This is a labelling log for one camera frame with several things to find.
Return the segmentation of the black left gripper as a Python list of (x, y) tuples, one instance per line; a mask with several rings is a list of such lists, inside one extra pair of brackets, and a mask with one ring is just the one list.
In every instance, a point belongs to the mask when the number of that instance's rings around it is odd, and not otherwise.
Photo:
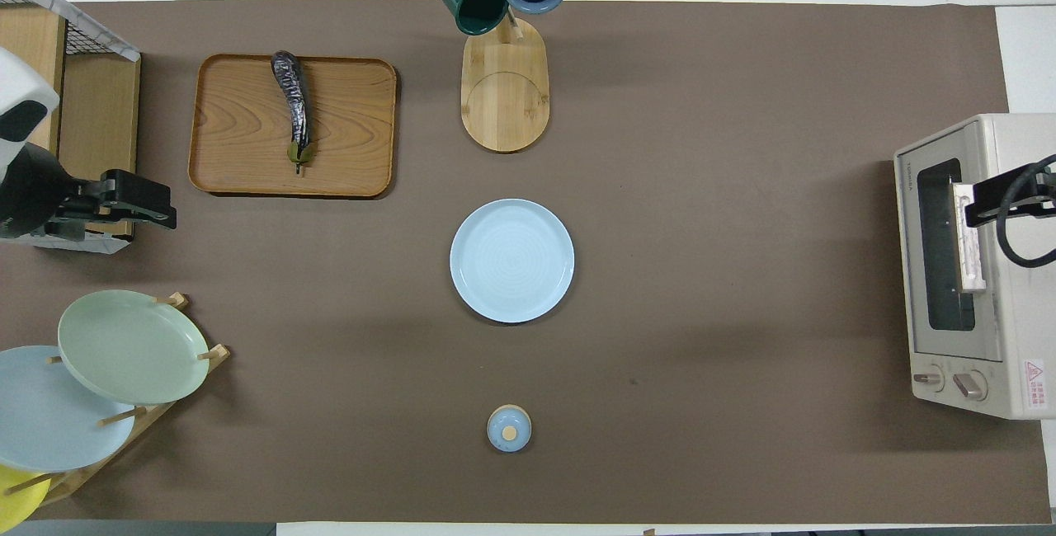
[[(60, 203), (54, 215), (54, 233), (58, 237), (83, 238), (90, 223), (148, 223), (177, 228), (177, 210), (171, 208), (171, 190), (166, 184), (128, 171), (106, 171), (97, 181), (76, 180), (74, 189), (75, 193)], [(120, 200), (128, 195), (132, 195), (132, 205)]]

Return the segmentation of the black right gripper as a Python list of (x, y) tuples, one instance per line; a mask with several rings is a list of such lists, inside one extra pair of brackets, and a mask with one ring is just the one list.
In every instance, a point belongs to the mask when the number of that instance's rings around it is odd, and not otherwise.
[(1007, 217), (1053, 217), (1054, 172), (1052, 162), (1030, 162), (1008, 172), (1011, 181), (1004, 178), (989, 178), (972, 184), (969, 205), (964, 208), (965, 219), (970, 228), (994, 221), (1006, 197)]

